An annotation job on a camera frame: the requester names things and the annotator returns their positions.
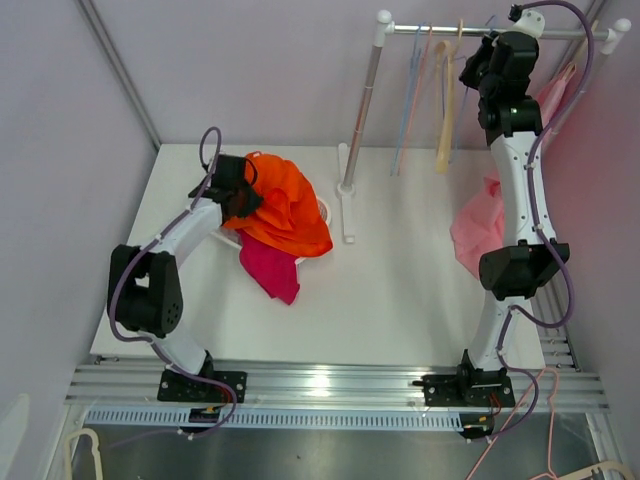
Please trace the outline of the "beige wooden hanger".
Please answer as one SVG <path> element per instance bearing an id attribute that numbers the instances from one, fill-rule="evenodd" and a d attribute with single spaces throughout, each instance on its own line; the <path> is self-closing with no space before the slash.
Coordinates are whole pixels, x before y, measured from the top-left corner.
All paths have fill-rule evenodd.
<path id="1" fill-rule="evenodd" d="M 442 109 L 437 128 L 437 148 L 435 170 L 438 174 L 446 174 L 453 144 L 453 130 L 455 121 L 455 91 L 454 91 L 454 59 L 459 50 L 464 28 L 464 20 L 459 19 L 456 28 L 456 41 L 440 41 L 434 48 L 435 74 L 440 83 L 436 87 L 436 100 Z"/>

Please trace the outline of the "orange t shirt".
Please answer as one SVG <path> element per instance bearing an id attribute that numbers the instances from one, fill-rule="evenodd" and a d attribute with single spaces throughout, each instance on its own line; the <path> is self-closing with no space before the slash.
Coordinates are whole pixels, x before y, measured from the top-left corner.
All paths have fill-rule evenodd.
<path id="1" fill-rule="evenodd" d="M 329 227 L 311 183 L 296 164 L 259 151 L 248 153 L 246 159 L 245 179 L 262 203 L 249 216 L 232 217 L 223 226 L 295 257 L 328 253 L 333 248 Z"/>

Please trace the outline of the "magenta t shirt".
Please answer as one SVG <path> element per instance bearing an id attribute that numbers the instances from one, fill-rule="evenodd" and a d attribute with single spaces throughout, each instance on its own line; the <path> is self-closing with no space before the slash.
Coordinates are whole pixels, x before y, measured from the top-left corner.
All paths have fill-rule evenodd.
<path id="1" fill-rule="evenodd" d="M 292 305 L 300 290 L 297 258 L 240 232 L 239 261 L 245 271 L 272 299 Z"/>

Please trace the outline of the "beige hanger holding pink shirt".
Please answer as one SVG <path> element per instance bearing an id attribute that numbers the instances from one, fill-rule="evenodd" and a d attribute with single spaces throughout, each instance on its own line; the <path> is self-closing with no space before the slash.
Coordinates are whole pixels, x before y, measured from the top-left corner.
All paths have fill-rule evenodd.
<path id="1" fill-rule="evenodd" d="M 574 65 L 574 74 L 571 78 L 571 81 L 567 84 L 566 92 L 569 95 L 573 95 L 575 92 L 577 92 L 578 97 L 581 97 L 587 91 L 587 89 L 589 88 L 590 84 L 593 81 L 593 78 L 598 73 L 598 68 L 599 68 L 598 47 L 595 47 L 591 70 L 587 76 L 586 83 L 581 89 L 578 89 L 582 75 L 584 74 L 584 71 L 586 69 L 587 57 L 588 57 L 588 41 L 584 39 L 571 59 L 571 62 Z"/>

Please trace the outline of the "pink t shirt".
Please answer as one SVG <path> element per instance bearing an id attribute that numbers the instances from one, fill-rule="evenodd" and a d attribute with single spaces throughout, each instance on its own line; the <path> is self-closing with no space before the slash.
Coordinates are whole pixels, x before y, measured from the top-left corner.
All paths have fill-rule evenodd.
<path id="1" fill-rule="evenodd" d="M 479 279 L 481 257 L 503 247 L 504 201 L 497 172 L 483 178 L 483 186 L 459 211 L 450 228 L 456 260 Z"/>

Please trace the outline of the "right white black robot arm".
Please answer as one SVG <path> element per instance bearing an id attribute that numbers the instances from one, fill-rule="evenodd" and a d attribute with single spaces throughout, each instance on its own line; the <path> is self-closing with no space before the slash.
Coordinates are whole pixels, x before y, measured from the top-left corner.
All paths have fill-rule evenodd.
<path id="1" fill-rule="evenodd" d="M 567 262 L 569 246 L 556 239 L 541 174 L 543 124 L 527 93 L 539 57 L 535 36 L 492 32 L 466 62 L 461 82 L 478 92 L 478 121 L 496 163 L 504 205 L 502 247 L 482 255 L 485 303 L 471 346 L 457 367 L 455 392 L 466 404 L 507 394 L 506 353 L 515 316 Z"/>

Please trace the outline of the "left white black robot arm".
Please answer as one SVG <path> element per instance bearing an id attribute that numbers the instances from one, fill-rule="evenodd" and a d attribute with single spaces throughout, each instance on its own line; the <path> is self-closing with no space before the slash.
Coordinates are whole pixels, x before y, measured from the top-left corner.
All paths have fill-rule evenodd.
<path id="1" fill-rule="evenodd" d="M 117 246 L 111 254 L 106 314 L 114 337 L 146 343 L 181 375 L 180 389 L 194 401 L 217 383 L 211 354 L 187 326 L 179 269 L 196 247 L 233 216 L 247 217 L 263 203 L 254 189 L 258 169 L 245 157 L 219 155 L 189 193 L 189 203 L 146 245 Z"/>

